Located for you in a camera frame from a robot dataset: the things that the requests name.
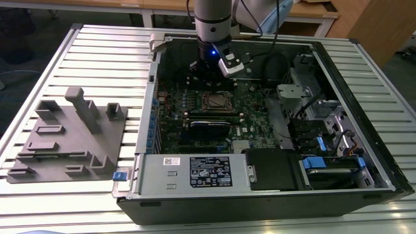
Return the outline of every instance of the metal bracket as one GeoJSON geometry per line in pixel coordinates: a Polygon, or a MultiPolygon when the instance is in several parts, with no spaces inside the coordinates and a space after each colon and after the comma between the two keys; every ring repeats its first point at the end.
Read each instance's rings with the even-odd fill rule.
{"type": "Polygon", "coordinates": [[[161,46],[165,43],[164,41],[164,33],[152,33],[151,34],[151,40],[149,40],[149,49],[151,52],[157,51],[157,47],[161,46]]]}

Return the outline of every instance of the power supply label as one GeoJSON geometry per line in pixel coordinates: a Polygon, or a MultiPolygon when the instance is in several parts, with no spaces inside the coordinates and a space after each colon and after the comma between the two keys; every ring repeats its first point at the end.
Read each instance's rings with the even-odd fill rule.
{"type": "Polygon", "coordinates": [[[229,157],[192,157],[189,167],[193,188],[233,185],[229,157]]]}

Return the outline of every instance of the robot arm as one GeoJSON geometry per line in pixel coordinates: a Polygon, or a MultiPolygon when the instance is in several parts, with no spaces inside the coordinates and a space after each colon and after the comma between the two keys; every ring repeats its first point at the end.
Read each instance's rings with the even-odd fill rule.
{"type": "Polygon", "coordinates": [[[257,32],[272,34],[277,22],[281,25],[288,16],[293,1],[279,0],[279,9],[276,0],[244,0],[244,3],[249,11],[241,0],[195,0],[199,63],[207,67],[217,66],[227,78],[244,69],[231,44],[232,19],[257,32]]]}

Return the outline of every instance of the motherboard chip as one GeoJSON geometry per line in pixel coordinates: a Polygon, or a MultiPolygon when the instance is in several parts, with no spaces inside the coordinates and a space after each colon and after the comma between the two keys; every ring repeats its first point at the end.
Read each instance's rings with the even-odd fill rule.
{"type": "Polygon", "coordinates": [[[229,92],[217,92],[203,95],[203,110],[212,113],[232,112],[233,105],[231,102],[229,92]]]}

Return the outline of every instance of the table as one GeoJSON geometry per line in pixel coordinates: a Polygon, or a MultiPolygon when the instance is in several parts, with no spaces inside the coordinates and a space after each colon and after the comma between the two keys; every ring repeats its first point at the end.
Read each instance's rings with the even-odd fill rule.
{"type": "MultiPolygon", "coordinates": [[[[187,15],[185,0],[5,0],[0,1],[0,6],[141,14],[147,28],[155,26],[153,15],[187,15]]],[[[315,36],[325,37],[337,18],[339,13],[328,12],[320,3],[300,2],[293,5],[285,21],[319,24],[315,36]]]]}
{"type": "MultiPolygon", "coordinates": [[[[64,103],[69,86],[87,86],[85,96],[100,103],[128,106],[128,121],[117,162],[119,170],[133,165],[143,93],[152,59],[153,32],[195,35],[193,30],[147,29],[84,25],[71,29],[0,140],[0,233],[32,230],[63,233],[251,233],[309,234],[397,233],[416,229],[416,195],[389,204],[372,205],[343,217],[215,223],[205,225],[137,226],[123,213],[112,191],[127,183],[107,181],[8,184],[5,176],[28,138],[43,99],[64,103]]],[[[359,100],[391,154],[416,189],[416,113],[359,44],[347,39],[279,36],[320,41],[359,100]]]]}

